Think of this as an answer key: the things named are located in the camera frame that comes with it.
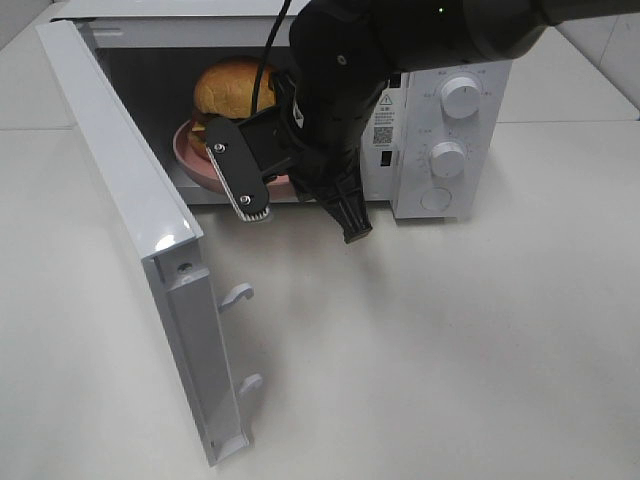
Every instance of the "hamburger bun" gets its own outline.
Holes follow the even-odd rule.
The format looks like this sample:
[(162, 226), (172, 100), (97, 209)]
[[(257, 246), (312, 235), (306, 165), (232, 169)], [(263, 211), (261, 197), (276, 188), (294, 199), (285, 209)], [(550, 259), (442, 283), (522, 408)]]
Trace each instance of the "hamburger bun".
[[(193, 91), (194, 116), (188, 140), (194, 151), (208, 160), (205, 149), (207, 115), (222, 115), (230, 119), (243, 119), (251, 114), (253, 83), (260, 61), (252, 57), (226, 58), (212, 65), (198, 79)], [(276, 104), (276, 96), (269, 86), (269, 77), (275, 68), (266, 65), (260, 81), (257, 111)]]

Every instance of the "black cable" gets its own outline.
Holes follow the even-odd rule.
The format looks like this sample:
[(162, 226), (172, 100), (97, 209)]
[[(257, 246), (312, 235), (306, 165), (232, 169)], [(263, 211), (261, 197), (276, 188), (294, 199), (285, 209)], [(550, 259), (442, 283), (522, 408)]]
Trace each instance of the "black cable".
[(271, 45), (273, 45), (273, 41), (276, 38), (276, 34), (278, 33), (278, 29), (284, 20), (287, 11), (289, 10), (289, 5), (291, 5), (291, 0), (284, 0), (282, 4), (282, 8), (276, 17), (276, 21), (273, 22), (273, 26), (271, 27), (271, 32), (269, 32), (269, 37), (267, 38), (267, 43), (262, 50), (262, 58), (260, 59), (260, 65), (258, 66), (258, 71), (256, 72), (256, 79), (253, 82), (253, 94), (251, 95), (251, 115), (256, 113), (258, 109), (258, 93), (260, 92), (260, 82), (262, 81), (262, 74), (264, 73), (264, 69), (267, 66), (267, 60), (269, 59), (269, 51), (271, 50)]

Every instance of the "white wall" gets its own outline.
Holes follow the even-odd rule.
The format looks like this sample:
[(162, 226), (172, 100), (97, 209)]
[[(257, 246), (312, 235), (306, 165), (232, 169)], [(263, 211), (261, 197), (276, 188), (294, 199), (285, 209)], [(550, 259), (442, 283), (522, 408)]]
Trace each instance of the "white wall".
[(0, 48), (50, 4), (51, 0), (0, 0)]
[(558, 28), (640, 108), (640, 14), (567, 22)]

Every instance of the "bread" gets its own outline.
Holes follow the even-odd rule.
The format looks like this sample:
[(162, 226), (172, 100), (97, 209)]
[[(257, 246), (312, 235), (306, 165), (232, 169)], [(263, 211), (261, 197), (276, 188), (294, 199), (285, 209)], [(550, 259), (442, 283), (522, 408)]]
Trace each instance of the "bread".
[[(247, 118), (251, 113), (251, 94), (259, 60), (234, 57), (209, 67), (196, 83), (193, 103), (202, 113), (217, 113), (227, 118)], [(258, 108), (276, 103), (274, 91), (269, 87), (269, 75), (275, 69), (267, 65), (262, 74), (258, 94)]]

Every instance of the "qr code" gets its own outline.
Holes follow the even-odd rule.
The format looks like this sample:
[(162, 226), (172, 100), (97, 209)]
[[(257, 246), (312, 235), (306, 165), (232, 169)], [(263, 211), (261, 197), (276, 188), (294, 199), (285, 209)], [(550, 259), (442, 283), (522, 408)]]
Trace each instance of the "qr code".
[(393, 141), (393, 127), (373, 127), (373, 144), (383, 145)]

